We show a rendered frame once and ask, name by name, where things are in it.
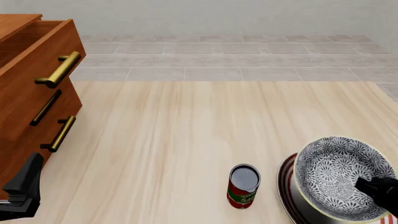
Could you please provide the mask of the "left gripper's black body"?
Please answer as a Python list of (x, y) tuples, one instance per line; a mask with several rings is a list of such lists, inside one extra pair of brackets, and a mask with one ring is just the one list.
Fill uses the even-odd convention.
[(28, 198), (22, 203), (11, 203), (0, 200), (0, 220), (16, 220), (19, 218), (33, 218), (40, 206), (38, 201)]

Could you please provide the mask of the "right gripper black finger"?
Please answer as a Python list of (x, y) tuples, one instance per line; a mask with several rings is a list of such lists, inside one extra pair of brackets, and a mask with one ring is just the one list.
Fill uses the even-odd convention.
[(359, 177), (355, 188), (368, 195), (374, 203), (398, 218), (398, 180), (373, 177), (370, 181)]

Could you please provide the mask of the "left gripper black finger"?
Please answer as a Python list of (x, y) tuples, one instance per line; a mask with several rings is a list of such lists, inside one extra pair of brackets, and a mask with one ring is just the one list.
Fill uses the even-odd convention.
[(40, 174), (44, 158), (33, 152), (20, 171), (2, 188), (9, 198), (24, 197), (40, 200)]

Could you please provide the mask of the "black white patterned bowl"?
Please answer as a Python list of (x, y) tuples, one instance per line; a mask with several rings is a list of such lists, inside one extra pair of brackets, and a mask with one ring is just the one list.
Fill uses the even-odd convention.
[(334, 220), (366, 223), (389, 212), (355, 188), (361, 177), (397, 175), (383, 154), (357, 139), (330, 136), (309, 143), (294, 162), (294, 179), (301, 196), (320, 213)]

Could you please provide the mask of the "plate with red rings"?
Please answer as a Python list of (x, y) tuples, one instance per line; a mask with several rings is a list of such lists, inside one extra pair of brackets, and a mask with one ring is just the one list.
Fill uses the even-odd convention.
[(284, 210), (294, 224), (398, 224), (398, 218), (388, 214), (371, 223), (348, 223), (334, 220), (311, 207), (301, 196), (294, 180), (297, 153), (290, 154), (277, 171), (277, 191)]

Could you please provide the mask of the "red tomato sauce tin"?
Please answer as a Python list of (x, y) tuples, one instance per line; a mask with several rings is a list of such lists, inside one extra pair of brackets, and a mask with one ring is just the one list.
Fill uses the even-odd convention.
[(226, 197), (237, 209), (249, 208), (261, 183), (259, 171), (249, 164), (238, 164), (229, 173)]

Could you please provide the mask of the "wooden cabinet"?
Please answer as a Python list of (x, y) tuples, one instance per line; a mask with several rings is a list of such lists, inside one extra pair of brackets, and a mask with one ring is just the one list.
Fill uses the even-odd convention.
[(4, 42), (10, 37), (13, 37), (22, 29), (37, 21), (64, 20), (43, 20), (41, 14), (0, 14), (0, 42)]

